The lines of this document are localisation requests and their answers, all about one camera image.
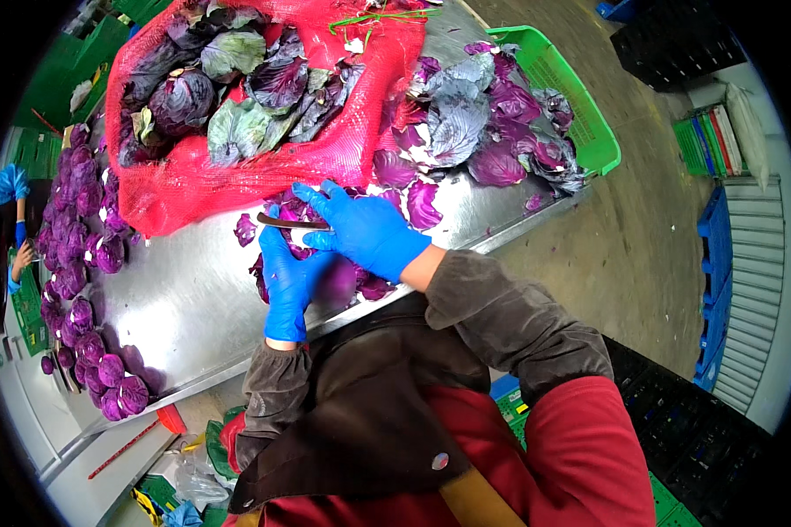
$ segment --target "plastic bag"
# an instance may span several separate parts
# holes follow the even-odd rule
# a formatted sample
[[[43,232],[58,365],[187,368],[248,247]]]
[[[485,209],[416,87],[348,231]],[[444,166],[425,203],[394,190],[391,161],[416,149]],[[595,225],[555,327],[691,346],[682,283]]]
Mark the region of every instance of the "plastic bag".
[[[106,93],[107,137],[120,137],[118,116],[130,72],[166,37],[167,25],[184,2],[174,0],[120,48]],[[295,26],[310,68],[333,69],[349,55],[346,42],[355,37],[363,40],[371,28],[367,50],[357,60],[366,69],[342,112],[314,141],[284,144],[277,152],[231,168],[211,165],[205,136],[184,137],[165,160],[129,168],[117,164],[120,142],[110,141],[109,158],[120,177],[120,215],[145,235],[167,235],[212,214],[251,205],[285,190],[293,181],[320,184],[331,178],[341,186],[369,184],[372,155],[380,138],[381,104],[389,93],[407,87],[424,42],[424,18],[409,22],[382,18],[338,27],[337,35],[329,32],[330,22],[358,16],[366,0],[226,0],[223,4],[253,6],[274,22]],[[391,4],[386,12],[403,10]],[[272,34],[277,35],[266,31],[267,46]]]
[[[770,179],[768,142],[762,132],[762,123],[753,112],[747,94],[733,83],[728,83],[726,86],[726,113],[750,174],[756,178],[764,192],[768,188]]]
[[[226,489],[214,479],[214,469],[207,463],[205,444],[182,452],[175,475],[175,498],[180,502],[190,500],[196,510],[202,511],[208,503],[219,503],[229,497]]]

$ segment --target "concrete floor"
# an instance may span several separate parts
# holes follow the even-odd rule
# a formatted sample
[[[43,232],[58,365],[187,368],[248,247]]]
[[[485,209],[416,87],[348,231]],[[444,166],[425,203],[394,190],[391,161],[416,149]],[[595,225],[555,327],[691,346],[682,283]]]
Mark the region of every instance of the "concrete floor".
[[[671,122],[687,97],[656,94],[624,72],[609,36],[618,25],[596,0],[469,0],[491,27],[532,25],[589,89],[622,149],[622,163],[591,182],[591,198],[493,255],[545,283],[572,314],[690,379],[703,328],[702,247],[695,225],[711,180],[686,173]],[[245,404],[242,376],[180,402],[191,431]]]

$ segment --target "red shirt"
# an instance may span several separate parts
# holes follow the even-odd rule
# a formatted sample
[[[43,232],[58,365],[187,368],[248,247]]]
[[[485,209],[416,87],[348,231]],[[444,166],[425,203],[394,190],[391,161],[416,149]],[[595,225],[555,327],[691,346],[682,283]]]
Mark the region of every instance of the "red shirt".
[[[488,395],[432,386],[425,401],[474,467],[528,525],[656,524],[642,448],[611,380],[559,385],[530,411],[527,452]],[[459,527],[438,492],[377,499],[281,498],[261,525]]]

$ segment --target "knife blade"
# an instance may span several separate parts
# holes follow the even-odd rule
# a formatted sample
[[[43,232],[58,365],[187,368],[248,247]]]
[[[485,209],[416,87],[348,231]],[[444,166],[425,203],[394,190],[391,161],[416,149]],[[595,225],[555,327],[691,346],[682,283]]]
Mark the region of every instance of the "knife blade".
[[[331,230],[331,226],[325,222],[292,222],[286,219],[278,219],[277,217],[269,217],[264,213],[258,213],[254,219],[261,225],[270,225],[271,227]]]

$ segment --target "white wall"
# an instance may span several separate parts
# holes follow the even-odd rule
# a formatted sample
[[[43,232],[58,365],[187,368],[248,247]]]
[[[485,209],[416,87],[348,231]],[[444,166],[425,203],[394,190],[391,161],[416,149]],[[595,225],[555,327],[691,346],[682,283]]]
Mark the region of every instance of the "white wall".
[[[721,82],[709,83],[688,91],[694,107],[723,100],[726,83],[748,90],[751,106],[767,139],[771,173],[780,175],[785,221],[785,263],[780,314],[768,363],[762,372],[756,395],[747,409],[747,417],[773,433],[780,425],[791,394],[791,149],[773,101],[758,72],[749,63],[723,69],[713,77]]]

